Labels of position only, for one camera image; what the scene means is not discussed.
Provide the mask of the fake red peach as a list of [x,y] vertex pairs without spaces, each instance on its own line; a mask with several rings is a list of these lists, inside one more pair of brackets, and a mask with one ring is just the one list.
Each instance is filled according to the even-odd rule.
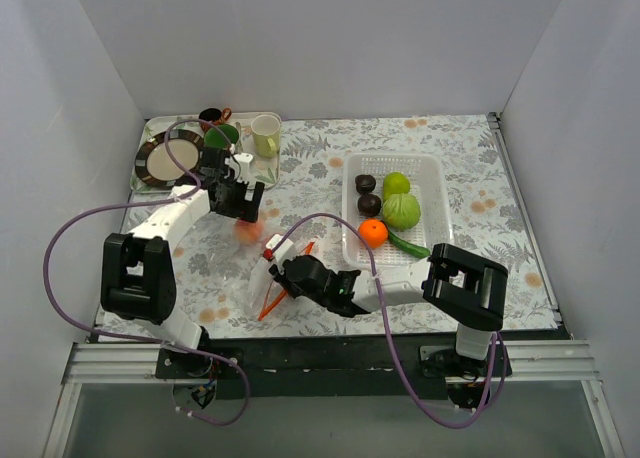
[[264,227],[264,222],[261,220],[256,222],[237,220],[234,224],[233,232],[236,240],[241,245],[253,245],[261,240]]

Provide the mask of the clear zip top bag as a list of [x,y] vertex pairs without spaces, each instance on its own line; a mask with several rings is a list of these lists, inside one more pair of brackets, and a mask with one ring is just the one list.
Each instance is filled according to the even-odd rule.
[[234,236],[233,225],[227,248],[220,253],[219,257],[231,264],[239,264],[239,259],[234,255],[239,252],[247,253],[249,275],[244,278],[243,283],[230,284],[229,294],[239,302],[242,311],[250,319],[261,322],[290,295],[274,281],[268,271],[269,263],[263,257],[265,243],[274,234],[283,234],[284,230],[268,225],[264,218],[258,220],[263,221],[265,225],[263,235],[258,243],[241,245]]

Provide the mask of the fake orange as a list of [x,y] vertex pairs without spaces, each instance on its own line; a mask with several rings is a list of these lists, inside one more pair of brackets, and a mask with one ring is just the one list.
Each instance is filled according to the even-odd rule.
[[364,220],[358,227],[358,233],[371,249],[381,247],[389,236],[386,225],[373,218]]

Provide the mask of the fake dark purple plum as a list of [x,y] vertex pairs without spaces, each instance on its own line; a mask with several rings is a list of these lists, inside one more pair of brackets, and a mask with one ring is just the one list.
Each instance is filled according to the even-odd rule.
[[360,195],[372,193],[377,185],[376,179],[369,174],[357,175],[354,179],[356,191]]

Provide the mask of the fake green cucumber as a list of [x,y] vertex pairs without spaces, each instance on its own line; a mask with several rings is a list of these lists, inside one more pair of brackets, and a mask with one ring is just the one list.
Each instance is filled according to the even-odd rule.
[[391,231],[388,232],[388,241],[398,250],[417,259],[424,259],[431,255],[431,251],[428,248],[406,241]]

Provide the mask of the fake green cabbage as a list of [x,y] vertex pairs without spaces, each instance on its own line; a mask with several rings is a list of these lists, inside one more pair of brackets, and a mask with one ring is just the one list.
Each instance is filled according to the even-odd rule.
[[382,207],[383,221],[403,231],[416,226],[421,218],[421,208],[415,196],[409,193],[390,195]]

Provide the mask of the fake green lime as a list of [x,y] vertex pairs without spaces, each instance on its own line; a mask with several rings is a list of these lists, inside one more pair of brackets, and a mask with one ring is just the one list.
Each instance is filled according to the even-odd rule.
[[409,193],[411,184],[409,179],[400,172],[392,172],[385,176],[383,180],[383,200],[395,194]]

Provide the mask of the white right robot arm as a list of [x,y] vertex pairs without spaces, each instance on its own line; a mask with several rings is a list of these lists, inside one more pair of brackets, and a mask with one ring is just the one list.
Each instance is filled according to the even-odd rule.
[[429,303],[458,322],[454,367],[475,375],[489,362],[491,334],[503,327],[508,270],[456,246],[437,244],[431,255],[405,267],[332,271],[317,258],[298,255],[291,242],[265,252],[268,271],[292,297],[306,297],[345,318],[388,306]]

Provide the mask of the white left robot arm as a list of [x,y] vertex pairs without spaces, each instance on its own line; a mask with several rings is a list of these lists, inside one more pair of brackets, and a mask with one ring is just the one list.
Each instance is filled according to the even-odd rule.
[[113,233],[104,242],[101,307],[138,322],[157,339],[182,346],[178,365],[193,378],[211,370],[213,355],[200,345],[203,329],[177,305],[172,254],[209,213],[257,221],[265,184],[253,178],[252,161],[249,153],[205,148],[200,187],[173,187],[166,205],[129,233]]

